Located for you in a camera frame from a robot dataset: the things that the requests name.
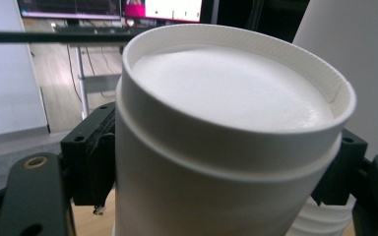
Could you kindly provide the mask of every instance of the paper cup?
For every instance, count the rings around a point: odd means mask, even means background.
[[[117,235],[284,235],[355,107],[318,57],[243,29],[135,37],[116,94]]]
[[[354,204],[353,196],[345,206],[318,206],[309,198],[286,236],[341,236],[352,221]]]

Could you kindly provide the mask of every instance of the black cable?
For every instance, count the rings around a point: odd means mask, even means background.
[[[95,71],[94,71],[94,66],[92,65],[92,60],[91,60],[91,56],[89,55],[89,50],[87,47],[86,48],[86,53],[88,54],[88,59],[89,59],[89,64],[91,65],[91,68],[92,68],[92,72],[94,73],[95,75]]]
[[[102,53],[103,59],[105,59],[106,67],[108,68],[108,70],[109,70],[112,74],[114,74],[113,71],[109,68],[108,60],[106,59],[105,54],[103,53],[103,47],[100,48],[100,52]]]
[[[81,101],[81,103],[82,103],[81,97],[79,96],[78,90],[76,89],[75,78],[74,78],[74,76],[73,76],[72,59],[70,59],[69,45],[66,45],[66,48],[67,48],[67,55],[69,55],[70,75],[71,75],[71,77],[72,77],[73,87],[75,88],[76,96],[78,97],[78,99],[79,99],[79,100]]]
[[[105,60],[106,67],[108,68],[108,70],[109,70],[112,74],[114,74],[114,72],[109,68],[108,60],[106,59],[105,54],[103,54],[103,47],[100,48],[100,52],[102,53],[103,59]],[[104,97],[104,98],[112,98],[112,96],[106,96],[105,94],[103,94],[102,91],[100,92],[100,95],[101,95],[102,97]]]

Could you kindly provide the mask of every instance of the white wall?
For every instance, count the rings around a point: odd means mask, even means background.
[[[0,30],[24,31],[16,0],[0,0]],[[0,135],[46,127],[26,44],[0,44]]]
[[[320,56],[352,83],[357,107],[346,128],[378,154],[378,0],[311,0],[294,44]]]

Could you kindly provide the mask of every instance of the metal screw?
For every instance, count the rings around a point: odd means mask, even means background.
[[[24,162],[24,168],[34,169],[44,165],[47,162],[48,158],[46,156],[36,156],[26,162]]]

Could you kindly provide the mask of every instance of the cup rim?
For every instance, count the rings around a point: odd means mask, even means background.
[[[118,84],[116,92],[119,95],[121,94],[121,84]],[[122,100],[117,100],[115,103],[118,112],[117,115],[121,117],[122,122],[126,124],[131,133],[136,136],[140,142],[144,143],[146,147],[150,148],[152,151],[168,159],[169,161],[183,166],[191,171],[230,181],[252,183],[288,182],[316,174],[322,169],[327,168],[336,157],[336,154],[340,149],[343,136],[342,134],[338,134],[333,143],[324,153],[321,154],[321,156],[301,166],[283,170],[271,169],[270,171],[235,170],[221,165],[202,162],[198,159],[186,158],[185,156],[182,156],[184,153],[178,153],[175,151],[170,151],[167,148],[164,149],[163,147],[160,147],[158,144],[153,143],[151,139],[148,139],[145,132],[131,121],[132,118],[129,116],[129,113]]]
[[[342,84],[338,88],[338,90],[340,90],[340,89],[346,90],[346,92],[348,94],[348,105],[347,105],[346,109],[339,116],[337,116],[337,117],[335,116],[334,119],[332,119],[331,121],[328,121],[324,124],[320,124],[320,125],[317,125],[317,126],[311,126],[311,127],[301,127],[300,129],[280,129],[280,130],[266,130],[266,129],[260,130],[260,129],[256,129],[256,130],[252,131],[252,130],[243,129],[243,128],[239,128],[239,127],[228,126],[228,125],[217,123],[217,122],[212,122],[212,121],[209,121],[207,119],[203,119],[201,117],[198,117],[198,116],[195,116],[195,115],[190,114],[188,112],[185,112],[185,111],[179,109],[178,107],[175,107],[172,104],[167,103],[164,100],[160,99],[154,92],[147,89],[145,87],[145,85],[143,85],[143,83],[139,82],[139,80],[136,79],[136,75],[133,72],[131,65],[129,63],[129,60],[128,60],[130,50],[132,50],[133,46],[135,46],[135,44],[138,43],[138,41],[141,38],[150,37],[151,33],[159,32],[160,30],[168,30],[168,29],[171,29],[171,28],[187,28],[186,30],[190,30],[190,28],[214,28],[214,29],[223,29],[223,30],[234,30],[234,32],[241,32],[241,33],[253,33],[258,38],[265,38],[267,40],[271,40],[272,43],[275,44],[275,46],[288,47],[292,51],[302,53],[302,54],[306,55],[307,57],[309,57],[311,60],[315,61],[316,63],[319,63],[319,64],[323,65],[324,67],[326,67],[334,75],[336,75],[338,80],[342,81]],[[355,95],[355,92],[354,92],[351,84],[346,80],[346,78],[336,68],[331,66],[329,63],[327,63],[323,59],[319,58],[315,54],[313,54],[313,53],[311,53],[311,52],[309,52],[305,49],[302,49],[302,48],[300,48],[300,47],[298,47],[294,44],[282,41],[282,40],[275,38],[275,37],[271,37],[271,36],[268,36],[268,35],[265,35],[265,34],[262,34],[262,33],[250,31],[250,30],[246,30],[246,29],[236,29],[236,28],[232,28],[232,27],[217,26],[217,25],[203,25],[203,24],[174,25],[174,26],[166,26],[166,27],[160,27],[160,28],[156,28],[156,29],[150,29],[148,31],[145,31],[145,32],[137,35],[127,44],[127,46],[124,48],[122,58],[123,58],[122,59],[123,70],[125,70],[127,72],[129,78],[133,81],[133,83],[141,91],[148,94],[151,97],[152,100],[168,107],[170,110],[172,110],[174,112],[177,112],[177,113],[180,113],[182,115],[191,117],[192,119],[197,120],[199,122],[207,123],[209,125],[222,127],[222,128],[229,129],[229,130],[236,130],[236,131],[242,131],[242,132],[253,132],[253,133],[260,133],[260,134],[270,134],[270,135],[297,135],[297,134],[321,132],[321,131],[324,131],[324,130],[332,129],[333,127],[342,126],[344,124],[344,122],[347,120],[347,118],[349,118],[349,116],[352,114],[352,112],[354,111],[355,106],[356,106],[356,95]]]

